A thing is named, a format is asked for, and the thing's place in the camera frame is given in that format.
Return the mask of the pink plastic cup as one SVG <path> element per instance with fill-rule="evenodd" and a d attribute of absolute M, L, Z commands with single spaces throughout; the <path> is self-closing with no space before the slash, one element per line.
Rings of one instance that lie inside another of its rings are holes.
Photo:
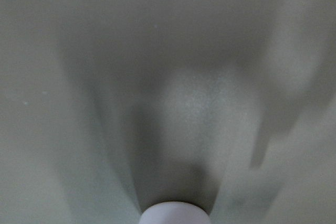
<path fill-rule="evenodd" d="M 139 224 L 211 224 L 211 220 L 198 206 L 169 201 L 149 207 L 141 215 Z"/>

